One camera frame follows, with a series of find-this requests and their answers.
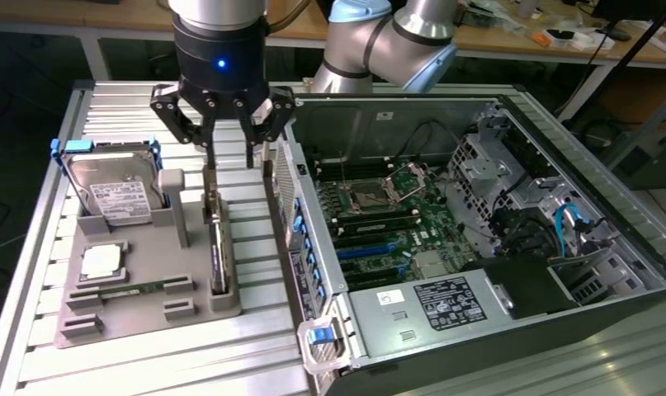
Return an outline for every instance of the blue cable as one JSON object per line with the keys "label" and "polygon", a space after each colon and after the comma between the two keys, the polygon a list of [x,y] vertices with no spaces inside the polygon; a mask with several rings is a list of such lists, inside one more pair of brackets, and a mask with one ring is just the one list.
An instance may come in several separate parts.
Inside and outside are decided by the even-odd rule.
{"label": "blue cable", "polygon": [[557,241],[561,244],[561,257],[565,257],[565,239],[562,237],[562,212],[566,209],[573,214],[573,217],[575,218],[575,220],[581,219],[582,221],[589,223],[589,220],[581,216],[579,210],[577,209],[575,204],[573,204],[571,202],[567,202],[566,204],[561,205],[557,208],[557,211],[555,211],[555,234],[557,234]]}

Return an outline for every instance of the hard drive label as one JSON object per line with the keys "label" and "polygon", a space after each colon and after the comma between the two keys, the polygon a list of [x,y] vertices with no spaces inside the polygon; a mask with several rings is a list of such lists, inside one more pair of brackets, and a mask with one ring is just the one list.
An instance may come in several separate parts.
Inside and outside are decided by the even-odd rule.
{"label": "hard drive label", "polygon": [[92,196],[107,220],[147,216],[148,199],[140,181],[91,185]]}
{"label": "hard drive label", "polygon": [[487,318],[463,276],[413,289],[434,330],[447,330]]}

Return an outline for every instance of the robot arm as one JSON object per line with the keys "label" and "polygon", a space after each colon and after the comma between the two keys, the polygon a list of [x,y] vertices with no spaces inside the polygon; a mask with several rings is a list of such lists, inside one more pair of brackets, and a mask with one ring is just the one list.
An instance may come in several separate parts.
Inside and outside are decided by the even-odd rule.
{"label": "robot arm", "polygon": [[[266,0],[170,0],[170,7],[182,77],[153,88],[151,107],[179,142],[206,148],[211,168],[215,121],[239,120],[252,167],[252,147],[276,140],[294,108],[291,89],[264,79]],[[200,125],[180,111],[180,98]]]}
{"label": "robot arm", "polygon": [[312,92],[371,92],[376,74],[409,92],[427,92],[455,56],[457,0],[409,0],[391,15],[387,0],[336,0],[323,65]]}

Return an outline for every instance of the gray floor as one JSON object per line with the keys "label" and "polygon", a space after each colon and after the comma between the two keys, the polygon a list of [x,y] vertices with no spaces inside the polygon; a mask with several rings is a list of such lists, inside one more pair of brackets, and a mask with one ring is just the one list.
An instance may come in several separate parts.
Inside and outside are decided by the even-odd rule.
{"label": "gray floor", "polygon": [[[107,40],[104,52],[113,79],[178,77],[172,43]],[[322,51],[314,49],[267,49],[270,81],[310,77],[320,58]],[[551,109],[567,97],[583,70],[575,66],[554,69],[555,65],[533,62],[459,59],[443,83],[519,83]],[[75,39],[0,34],[0,201],[11,209],[0,227],[0,243],[27,232],[68,88],[73,80],[89,77]],[[8,273],[20,250],[21,239],[0,248],[0,269]],[[0,308],[8,283],[9,278],[0,272]]]}

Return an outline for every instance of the table leg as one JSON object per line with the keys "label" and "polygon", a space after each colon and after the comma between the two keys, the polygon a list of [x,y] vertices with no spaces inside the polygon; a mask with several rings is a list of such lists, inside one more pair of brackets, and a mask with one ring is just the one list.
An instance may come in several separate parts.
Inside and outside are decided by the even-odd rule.
{"label": "table leg", "polygon": [[100,47],[100,37],[93,30],[84,30],[79,33],[80,45],[88,60],[92,79],[97,81],[111,80],[109,66],[104,59],[103,48]]}
{"label": "table leg", "polygon": [[579,87],[577,94],[570,99],[570,102],[565,106],[561,115],[557,117],[558,121],[567,120],[573,118],[577,111],[587,101],[589,97],[593,95],[594,90],[599,86],[601,82],[605,80],[606,75],[611,72],[614,65],[613,64],[602,64],[597,66],[594,71],[589,74],[587,80]]}

